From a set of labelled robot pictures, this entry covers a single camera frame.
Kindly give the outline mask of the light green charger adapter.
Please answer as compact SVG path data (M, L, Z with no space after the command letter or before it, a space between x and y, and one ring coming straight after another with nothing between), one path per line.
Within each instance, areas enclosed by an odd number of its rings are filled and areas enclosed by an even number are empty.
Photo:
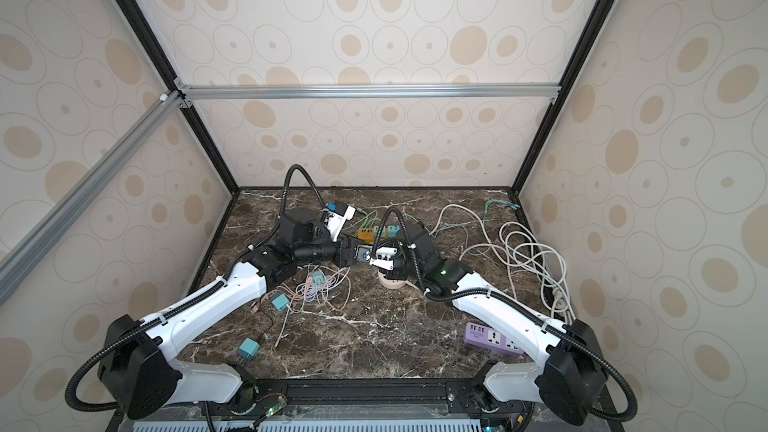
M379 235L380 238L386 238L388 237L388 227L387 226L374 226L374 236Z

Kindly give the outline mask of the round beige power socket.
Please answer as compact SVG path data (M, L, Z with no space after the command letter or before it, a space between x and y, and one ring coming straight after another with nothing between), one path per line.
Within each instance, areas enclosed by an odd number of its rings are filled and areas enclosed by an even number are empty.
M407 280L389 279L383 272L378 273L378 281L384 288L388 290L398 290L405 286L410 286L410 283Z

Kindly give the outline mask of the teal charger adapter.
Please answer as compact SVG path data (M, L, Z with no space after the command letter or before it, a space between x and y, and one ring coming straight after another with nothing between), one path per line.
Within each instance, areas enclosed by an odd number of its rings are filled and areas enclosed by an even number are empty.
M388 238L395 238L400 231L398 225L390 225L386 228L386 234Z

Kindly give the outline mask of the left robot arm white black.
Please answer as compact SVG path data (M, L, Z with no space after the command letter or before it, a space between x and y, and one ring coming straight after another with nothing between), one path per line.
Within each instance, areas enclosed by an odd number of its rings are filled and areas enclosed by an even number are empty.
M166 405L227 403L244 388L235 367L178 360L203 332L241 306L265 297L304 265L351 266L361 241L343 233L355 208L322 202L320 209L289 209L282 200L275 223L248 246L226 272L183 300L135 320L124 315L108 328L103 348L80 366L64 392L73 410L121 410L144 418Z

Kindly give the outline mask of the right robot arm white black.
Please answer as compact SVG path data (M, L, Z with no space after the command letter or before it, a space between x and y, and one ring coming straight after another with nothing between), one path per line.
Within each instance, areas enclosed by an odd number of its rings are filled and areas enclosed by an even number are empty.
M540 314L492 286L465 263L443 258L421 223L408 225L395 206L399 234L392 247L376 238L370 263L391 280L412 276L423 295L484 322L511 339L531 364L492 365L482 380L497 402L544 404L563 421L580 426L590 415L628 422L638 412L631 385L604 357L594 332L584 322L566 324Z

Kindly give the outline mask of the orange power strip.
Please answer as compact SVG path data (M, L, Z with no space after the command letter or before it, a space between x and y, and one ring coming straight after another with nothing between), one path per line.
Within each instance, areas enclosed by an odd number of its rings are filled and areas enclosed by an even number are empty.
M378 232L378 227L359 228L357 231L357 238L365 243L373 244Z

